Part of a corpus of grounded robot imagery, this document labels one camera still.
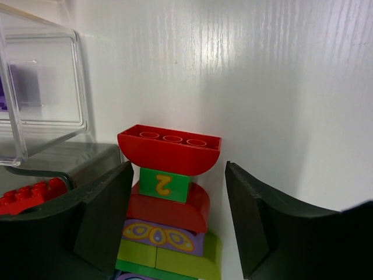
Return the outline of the purple butterfly lego piece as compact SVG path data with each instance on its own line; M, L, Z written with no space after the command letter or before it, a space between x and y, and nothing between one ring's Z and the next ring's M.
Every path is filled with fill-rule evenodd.
M196 233L139 219L128 219L124 224L122 238L200 257L203 255L205 233Z

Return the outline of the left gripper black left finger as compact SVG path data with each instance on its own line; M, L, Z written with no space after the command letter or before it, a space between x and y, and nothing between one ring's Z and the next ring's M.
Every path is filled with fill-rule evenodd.
M133 182L125 162L18 215L1 216L2 279L108 279Z

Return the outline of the purple flower lego piece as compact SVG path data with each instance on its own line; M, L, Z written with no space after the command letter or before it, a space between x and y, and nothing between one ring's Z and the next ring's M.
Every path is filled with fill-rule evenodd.
M153 278L130 272L123 272L118 277L116 277L115 280L153 280Z

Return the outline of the red green red lego stack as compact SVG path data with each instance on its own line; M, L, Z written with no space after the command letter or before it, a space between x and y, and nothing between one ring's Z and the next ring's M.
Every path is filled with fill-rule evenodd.
M124 156L139 167L127 217L205 233L210 199L194 178L217 163L221 138L137 124L117 140Z

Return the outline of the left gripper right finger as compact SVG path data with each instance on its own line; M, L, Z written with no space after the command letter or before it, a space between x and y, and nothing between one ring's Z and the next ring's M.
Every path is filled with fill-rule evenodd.
M245 279L371 279L372 202L333 211L225 169Z

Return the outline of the red and green lego block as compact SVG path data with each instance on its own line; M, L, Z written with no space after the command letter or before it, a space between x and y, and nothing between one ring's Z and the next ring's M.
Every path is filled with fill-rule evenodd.
M52 178L10 190L1 197L1 215L17 215L65 193L67 193L67 187L60 178Z

